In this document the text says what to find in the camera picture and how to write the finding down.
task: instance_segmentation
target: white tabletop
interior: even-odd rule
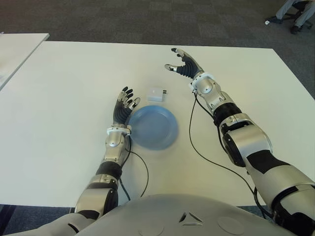
[[[0,34],[0,90],[48,37],[47,33]]]
[[[147,162],[145,195],[187,193],[236,206],[254,205],[243,181],[192,149],[188,127],[190,79],[164,69],[181,64],[172,46],[43,42],[0,92],[0,203],[74,206],[105,152],[106,128],[119,91],[134,89],[138,108],[159,104],[176,117],[179,136],[166,150],[134,146]],[[242,109],[269,135],[274,155],[315,179],[315,102],[272,49],[183,46],[213,74]],[[149,87],[168,94],[148,102]],[[209,116],[196,107],[192,140],[207,158],[240,173],[222,151]],[[146,172],[131,156],[122,180],[131,198],[143,190]],[[126,201],[119,188],[120,204]]]

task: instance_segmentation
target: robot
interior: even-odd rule
[[[118,96],[113,125],[107,129],[104,158],[81,194],[75,213],[38,229],[12,236],[315,236],[315,182],[272,155],[265,132],[221,91],[213,76],[181,49],[173,52],[183,66],[167,70],[192,79],[190,88],[202,97],[222,136],[230,160],[246,168],[275,222],[208,198],[161,194],[118,206],[118,185],[130,144],[126,121],[140,98],[132,89]]]

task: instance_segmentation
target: gray carpet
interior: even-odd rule
[[[53,41],[273,48],[315,97],[315,26],[292,35],[292,21],[264,25],[264,19],[275,15],[282,3],[283,0],[0,0],[0,32],[48,32]],[[243,208],[260,214],[255,206]],[[18,206],[5,233],[36,228],[68,211]]]

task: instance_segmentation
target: triangular logo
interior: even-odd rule
[[[197,217],[196,215],[192,214],[191,212],[183,213],[181,219],[179,220],[179,223],[183,226],[191,226],[191,225],[197,225],[202,226],[203,221]]]

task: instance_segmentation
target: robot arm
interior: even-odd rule
[[[107,129],[104,158],[95,176],[81,194],[75,213],[64,215],[38,229],[13,234],[13,236],[73,236],[117,207],[118,180],[127,157],[126,136],[130,134],[130,127],[126,126],[126,121],[140,102],[140,98],[131,100],[132,96],[132,89],[128,90],[128,87],[125,87],[118,96],[113,125]]]
[[[297,235],[312,235],[315,229],[315,183],[294,166],[276,159],[268,136],[236,106],[211,74],[186,52],[172,49],[184,66],[165,68],[193,79],[190,88],[201,96],[220,129],[231,161],[245,167],[275,222]]]
[[[117,98],[113,113],[114,122],[107,129],[104,158],[95,176],[81,194],[75,207],[76,213],[97,220],[118,205],[118,181],[127,156],[126,137],[130,135],[130,127],[126,126],[126,121],[140,102],[139,97],[131,100],[132,96],[132,89],[125,87]]]

